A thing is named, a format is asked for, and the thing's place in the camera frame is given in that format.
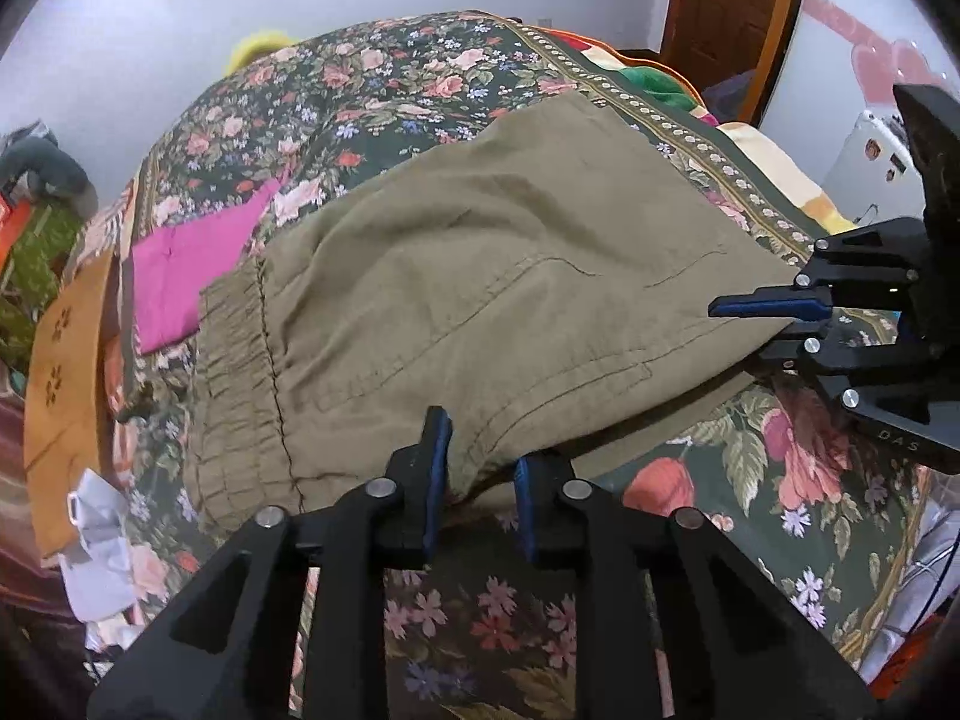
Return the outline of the colourful fleece blanket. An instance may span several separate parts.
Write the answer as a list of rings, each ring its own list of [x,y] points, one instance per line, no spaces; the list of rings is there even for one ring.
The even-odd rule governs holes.
[[[597,67],[615,71],[644,93],[670,107],[686,110],[705,124],[719,128],[737,148],[770,179],[779,192],[805,216],[816,221],[830,234],[851,231],[854,221],[841,215],[832,199],[812,181],[786,151],[771,138],[745,122],[721,124],[706,107],[697,88],[678,71],[658,60],[652,50],[638,49],[622,54],[597,37],[581,36],[564,29],[542,28],[547,36],[577,50]]]

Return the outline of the yellow foam tube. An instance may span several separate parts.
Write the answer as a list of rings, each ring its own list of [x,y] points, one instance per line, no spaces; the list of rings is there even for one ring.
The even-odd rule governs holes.
[[[251,65],[252,62],[295,44],[295,39],[283,31],[259,31],[251,36],[245,36],[229,52],[224,76],[233,75],[236,71]]]

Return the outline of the brown wooden door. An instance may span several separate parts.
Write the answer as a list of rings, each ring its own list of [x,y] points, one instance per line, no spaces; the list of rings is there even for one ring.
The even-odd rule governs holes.
[[[669,0],[661,57],[698,91],[748,76],[739,121],[757,125],[763,117],[800,0]]]

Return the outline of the white appliance with stickers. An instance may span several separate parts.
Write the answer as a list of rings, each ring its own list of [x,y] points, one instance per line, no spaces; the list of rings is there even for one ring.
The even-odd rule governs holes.
[[[923,216],[923,181],[903,125],[864,109],[823,181],[836,210],[854,224]]]

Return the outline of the pink folded pants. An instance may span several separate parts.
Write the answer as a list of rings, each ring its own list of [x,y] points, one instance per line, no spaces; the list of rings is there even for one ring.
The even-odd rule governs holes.
[[[238,263],[280,188],[268,179],[242,205],[160,227],[132,247],[133,325],[140,355],[199,330],[200,293]]]

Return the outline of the olive khaki pants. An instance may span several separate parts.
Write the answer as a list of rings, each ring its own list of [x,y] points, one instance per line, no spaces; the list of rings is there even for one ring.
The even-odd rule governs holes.
[[[363,182],[203,291],[185,490],[222,532],[265,505],[320,509],[436,405],[464,499],[729,371],[778,324],[709,303],[792,277],[615,112],[540,101]]]

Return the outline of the white crumpled paper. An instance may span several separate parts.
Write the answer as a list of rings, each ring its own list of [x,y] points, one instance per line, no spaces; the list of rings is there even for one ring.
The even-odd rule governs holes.
[[[132,617],[139,594],[124,532],[125,497],[85,470],[67,494],[67,515],[75,539],[57,554],[57,562],[71,612],[85,624],[95,652],[127,650],[142,626]]]

